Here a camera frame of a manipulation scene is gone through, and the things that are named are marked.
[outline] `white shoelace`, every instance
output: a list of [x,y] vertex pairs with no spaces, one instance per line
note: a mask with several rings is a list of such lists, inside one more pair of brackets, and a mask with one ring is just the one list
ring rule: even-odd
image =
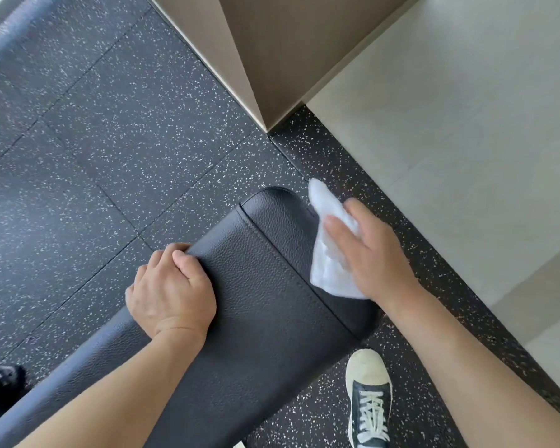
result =
[[383,391],[359,392],[359,443],[366,443],[374,438],[390,441],[388,427],[384,420]]

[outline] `shoe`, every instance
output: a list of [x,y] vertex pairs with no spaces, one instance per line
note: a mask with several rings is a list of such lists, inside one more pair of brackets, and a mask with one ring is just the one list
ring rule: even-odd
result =
[[25,369],[22,366],[0,366],[0,417],[22,398]]
[[388,448],[392,382],[377,352],[360,349],[351,355],[346,365],[346,391],[351,399],[351,446]]

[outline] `black leather bench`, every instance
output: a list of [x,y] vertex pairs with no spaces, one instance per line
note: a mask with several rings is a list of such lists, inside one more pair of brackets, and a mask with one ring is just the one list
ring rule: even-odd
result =
[[[191,247],[212,279],[218,312],[146,446],[233,446],[371,333],[372,302],[309,284],[317,227],[296,195],[269,188]],[[0,448],[17,444],[148,341],[120,310],[0,418]]]

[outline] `speckled rubber flooring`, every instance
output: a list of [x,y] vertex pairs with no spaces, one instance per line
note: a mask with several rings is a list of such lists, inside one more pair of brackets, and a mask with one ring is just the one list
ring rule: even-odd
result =
[[[154,248],[319,177],[390,223],[421,282],[560,410],[560,390],[306,107],[261,133],[146,0],[26,0],[0,29],[0,362],[41,380],[122,305]],[[464,446],[389,320],[392,446]],[[346,359],[248,448],[347,447]]]

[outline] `white wipe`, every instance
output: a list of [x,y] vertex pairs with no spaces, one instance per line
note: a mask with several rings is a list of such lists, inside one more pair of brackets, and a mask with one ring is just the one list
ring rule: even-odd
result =
[[311,263],[311,284],[334,296],[366,299],[355,285],[346,258],[325,231],[322,222],[328,215],[333,215],[341,219],[357,237],[361,237],[359,224],[320,180],[309,180],[309,201],[320,217]]

